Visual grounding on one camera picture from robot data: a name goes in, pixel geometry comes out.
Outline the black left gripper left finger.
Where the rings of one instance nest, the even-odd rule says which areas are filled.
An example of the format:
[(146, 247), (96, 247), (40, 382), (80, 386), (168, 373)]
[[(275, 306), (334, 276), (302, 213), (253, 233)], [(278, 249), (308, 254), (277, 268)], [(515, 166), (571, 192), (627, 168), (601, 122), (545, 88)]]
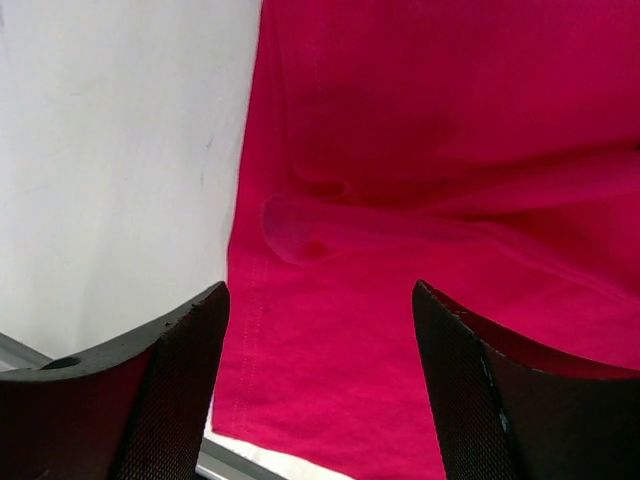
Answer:
[(229, 311), (218, 282), (100, 345), (2, 373), (2, 478), (192, 478)]

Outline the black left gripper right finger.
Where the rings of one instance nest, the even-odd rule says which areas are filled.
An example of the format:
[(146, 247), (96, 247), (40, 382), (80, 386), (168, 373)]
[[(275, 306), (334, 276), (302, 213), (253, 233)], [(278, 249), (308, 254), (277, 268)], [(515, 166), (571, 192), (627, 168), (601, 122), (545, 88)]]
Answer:
[(412, 310), (447, 478), (638, 478), (638, 371), (536, 342), (423, 281)]

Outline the pink t shirt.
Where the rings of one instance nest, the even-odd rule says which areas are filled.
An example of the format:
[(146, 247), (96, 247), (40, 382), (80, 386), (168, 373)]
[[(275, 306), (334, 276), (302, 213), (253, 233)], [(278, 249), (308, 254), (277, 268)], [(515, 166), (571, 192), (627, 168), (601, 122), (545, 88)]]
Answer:
[(442, 478), (421, 280), (638, 367), (637, 2), (263, 4), (213, 431)]

